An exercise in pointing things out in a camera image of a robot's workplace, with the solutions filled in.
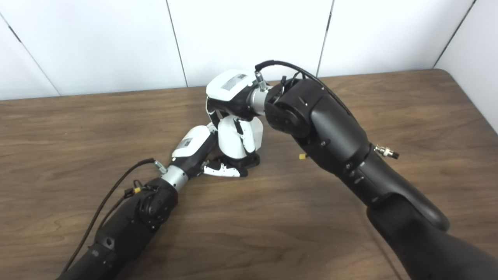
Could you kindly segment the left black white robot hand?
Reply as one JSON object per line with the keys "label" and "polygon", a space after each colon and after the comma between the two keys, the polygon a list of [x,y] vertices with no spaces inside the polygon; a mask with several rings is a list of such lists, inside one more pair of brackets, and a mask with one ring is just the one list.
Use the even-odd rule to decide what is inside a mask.
{"label": "left black white robot hand", "polygon": [[217,144],[217,129],[212,123],[194,126],[174,149],[163,178],[173,182],[173,179],[187,181],[201,174],[212,177],[247,177],[248,172],[244,168],[228,165],[220,160],[208,160]]}

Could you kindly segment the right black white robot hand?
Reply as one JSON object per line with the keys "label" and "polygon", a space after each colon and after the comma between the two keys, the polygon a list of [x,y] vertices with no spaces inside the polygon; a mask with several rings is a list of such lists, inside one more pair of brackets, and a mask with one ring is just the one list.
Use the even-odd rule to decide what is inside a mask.
{"label": "right black white robot hand", "polygon": [[206,112],[217,129],[219,149],[229,158],[252,156],[261,147],[263,101],[253,72],[227,70],[206,86]]}

